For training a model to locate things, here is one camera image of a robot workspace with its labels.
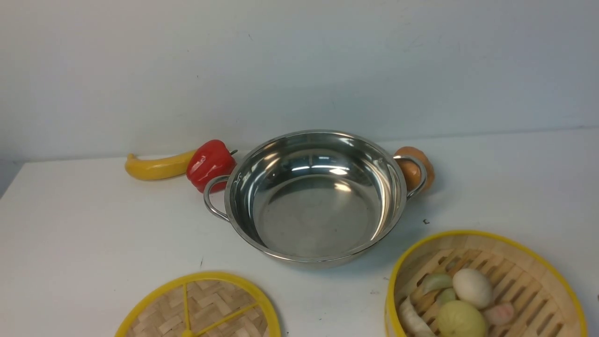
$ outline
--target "yellow banana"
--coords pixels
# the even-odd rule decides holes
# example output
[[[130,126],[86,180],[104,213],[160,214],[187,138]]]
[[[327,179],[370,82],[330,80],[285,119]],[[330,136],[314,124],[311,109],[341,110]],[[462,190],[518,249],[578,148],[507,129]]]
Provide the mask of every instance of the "yellow banana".
[[[139,180],[159,180],[179,176],[187,170],[187,165],[195,151],[155,160],[141,160],[134,154],[129,154],[125,170],[130,176]]]

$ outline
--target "red bell pepper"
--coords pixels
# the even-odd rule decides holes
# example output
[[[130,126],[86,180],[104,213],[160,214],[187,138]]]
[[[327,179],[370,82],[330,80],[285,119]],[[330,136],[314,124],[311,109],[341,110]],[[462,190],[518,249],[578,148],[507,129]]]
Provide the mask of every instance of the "red bell pepper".
[[[237,163],[231,155],[237,150],[230,152],[225,144],[220,140],[210,140],[202,145],[193,155],[187,165],[187,178],[198,189],[204,193],[206,184],[212,178],[231,174]],[[226,182],[217,183],[211,189],[212,192],[222,191],[226,187]]]

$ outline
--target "metal bowl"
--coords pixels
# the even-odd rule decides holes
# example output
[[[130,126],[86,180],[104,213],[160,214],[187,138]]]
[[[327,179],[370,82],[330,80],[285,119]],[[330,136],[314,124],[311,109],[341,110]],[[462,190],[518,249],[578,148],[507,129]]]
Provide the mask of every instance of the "metal bowl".
[[[419,186],[406,191],[394,158],[416,163]],[[226,213],[210,188],[227,181]],[[392,157],[352,134],[308,130],[252,150],[230,176],[212,179],[204,202],[255,248],[277,259],[331,267],[350,261],[393,229],[406,200],[426,182],[422,163]]]

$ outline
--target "pot handle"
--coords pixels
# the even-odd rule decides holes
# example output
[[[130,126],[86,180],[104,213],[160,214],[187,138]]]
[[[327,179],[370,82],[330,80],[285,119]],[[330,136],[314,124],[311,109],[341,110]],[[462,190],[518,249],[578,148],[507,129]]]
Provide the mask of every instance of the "pot handle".
[[[418,183],[418,186],[416,186],[415,189],[408,191],[408,193],[406,195],[406,199],[410,200],[410,198],[416,196],[416,194],[418,194],[418,192],[420,192],[422,190],[422,188],[424,187],[424,185],[426,184],[426,179],[427,179],[426,168],[424,167],[424,164],[421,161],[419,161],[418,159],[416,159],[415,157],[412,157],[412,156],[394,156],[393,159],[411,161],[414,164],[416,164],[418,166],[418,170],[420,170],[420,182]]]
[[[206,187],[204,188],[204,204],[206,205],[206,208],[210,211],[210,213],[214,214],[215,216],[217,216],[227,222],[231,222],[229,220],[229,216],[226,213],[221,212],[218,209],[216,209],[216,207],[210,201],[210,190],[212,189],[212,186],[214,186],[215,184],[217,184],[219,182],[227,181],[227,179],[229,179],[229,175],[218,176],[218,177],[212,178],[212,180],[206,184]]]

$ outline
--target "onion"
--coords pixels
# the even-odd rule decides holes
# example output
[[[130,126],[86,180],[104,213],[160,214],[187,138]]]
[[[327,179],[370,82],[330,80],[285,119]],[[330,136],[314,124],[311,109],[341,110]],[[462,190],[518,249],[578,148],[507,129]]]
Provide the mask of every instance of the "onion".
[[[486,322],[471,304],[455,300],[439,309],[437,324],[443,337],[485,337]]]

